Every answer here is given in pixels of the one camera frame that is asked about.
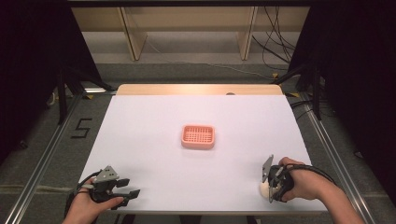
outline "table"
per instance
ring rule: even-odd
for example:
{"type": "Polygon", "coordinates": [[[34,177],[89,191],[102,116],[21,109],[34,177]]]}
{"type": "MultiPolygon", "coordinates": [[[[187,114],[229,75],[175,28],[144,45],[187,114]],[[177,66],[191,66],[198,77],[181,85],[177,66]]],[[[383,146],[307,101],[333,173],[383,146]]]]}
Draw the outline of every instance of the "table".
{"type": "Polygon", "coordinates": [[[320,201],[269,203],[260,195],[262,164],[270,154],[275,154],[275,161],[290,156],[310,163],[290,106],[276,85],[121,85],[81,180],[109,164],[120,178],[130,178],[129,187],[115,191],[141,192],[119,208],[123,213],[326,211],[320,201]],[[180,136],[187,123],[214,126],[215,146],[184,148],[180,136]]]}

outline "person's right hand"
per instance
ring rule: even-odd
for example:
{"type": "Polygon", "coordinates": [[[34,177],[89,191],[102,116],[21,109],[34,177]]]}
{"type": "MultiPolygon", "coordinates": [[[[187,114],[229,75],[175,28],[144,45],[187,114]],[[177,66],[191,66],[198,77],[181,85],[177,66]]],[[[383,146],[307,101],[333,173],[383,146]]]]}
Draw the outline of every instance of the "person's right hand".
{"type": "MultiPolygon", "coordinates": [[[[288,157],[284,157],[279,161],[279,165],[287,164],[303,163],[292,160],[288,157]]],[[[290,201],[294,198],[303,198],[307,200],[321,199],[324,190],[337,188],[334,183],[314,172],[306,170],[292,170],[290,171],[290,175],[293,178],[294,187],[283,195],[283,202],[290,201]]]]}

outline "forearm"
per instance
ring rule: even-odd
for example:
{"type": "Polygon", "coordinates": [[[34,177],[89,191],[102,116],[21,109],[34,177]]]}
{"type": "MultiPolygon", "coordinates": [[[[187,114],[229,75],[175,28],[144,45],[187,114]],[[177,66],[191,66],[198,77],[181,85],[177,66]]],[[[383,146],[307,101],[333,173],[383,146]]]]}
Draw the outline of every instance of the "forearm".
{"type": "Polygon", "coordinates": [[[324,188],[319,199],[327,207],[334,223],[363,223],[361,217],[356,213],[348,197],[336,186],[324,188]]]}

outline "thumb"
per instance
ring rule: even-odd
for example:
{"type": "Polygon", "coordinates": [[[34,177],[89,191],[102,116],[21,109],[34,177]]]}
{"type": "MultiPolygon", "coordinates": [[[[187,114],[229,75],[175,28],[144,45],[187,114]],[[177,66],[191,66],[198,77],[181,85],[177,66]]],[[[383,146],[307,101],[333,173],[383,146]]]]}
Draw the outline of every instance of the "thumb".
{"type": "Polygon", "coordinates": [[[112,198],[110,200],[100,203],[100,208],[102,211],[105,211],[109,208],[119,205],[120,203],[122,203],[122,201],[122,197],[112,198]]]}
{"type": "Polygon", "coordinates": [[[295,197],[296,196],[294,195],[294,193],[291,190],[289,190],[282,196],[282,202],[288,202],[294,199],[295,197]]]}

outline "gray floor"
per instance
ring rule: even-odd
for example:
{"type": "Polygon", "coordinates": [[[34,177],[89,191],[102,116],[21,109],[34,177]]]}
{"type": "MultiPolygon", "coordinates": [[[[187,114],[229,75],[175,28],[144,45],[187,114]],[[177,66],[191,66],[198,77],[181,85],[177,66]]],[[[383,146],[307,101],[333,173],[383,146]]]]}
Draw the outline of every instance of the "gray floor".
{"type": "MultiPolygon", "coordinates": [[[[269,83],[273,73],[284,74],[284,70],[269,68],[262,61],[260,46],[252,42],[249,58],[241,61],[235,36],[232,33],[150,33],[148,43],[138,62],[130,60],[124,36],[121,33],[84,34],[105,82],[119,86],[121,83],[269,83]]],[[[255,34],[264,43],[266,35],[255,34]]],[[[295,43],[298,34],[285,37],[295,43]]],[[[280,55],[283,50],[271,43],[280,55]]],[[[270,53],[264,53],[265,62],[276,68],[287,68],[287,64],[270,53]]],[[[284,84],[284,92],[295,92],[293,77],[284,84]]],[[[76,109],[64,126],[64,132],[48,167],[39,179],[34,197],[30,201],[21,223],[61,223],[67,191],[73,188],[82,172],[97,135],[110,94],[95,94],[91,99],[77,101],[76,109]],[[80,119],[90,128],[86,138],[76,130],[80,119]]],[[[298,97],[288,97],[291,103],[298,97]]],[[[336,114],[321,103],[322,124],[332,139],[351,178],[357,186],[376,223],[395,223],[396,208],[382,190],[364,160],[353,155],[354,144],[339,122],[336,114]]],[[[305,106],[294,109],[297,123],[307,147],[311,161],[317,167],[340,179],[332,168],[324,146],[318,138],[310,113],[305,106]]],[[[46,150],[52,135],[58,128],[58,105],[52,105],[37,121],[31,134],[25,139],[29,147],[14,150],[0,167],[0,222],[4,222],[17,201],[21,190],[33,173],[46,150]]],[[[115,214],[105,213],[98,223],[114,223],[115,214]]],[[[332,223],[328,213],[320,216],[265,216],[262,223],[332,223]]],[[[179,223],[176,216],[138,216],[135,223],[179,223]]],[[[246,223],[244,217],[203,217],[201,223],[246,223]]]]}

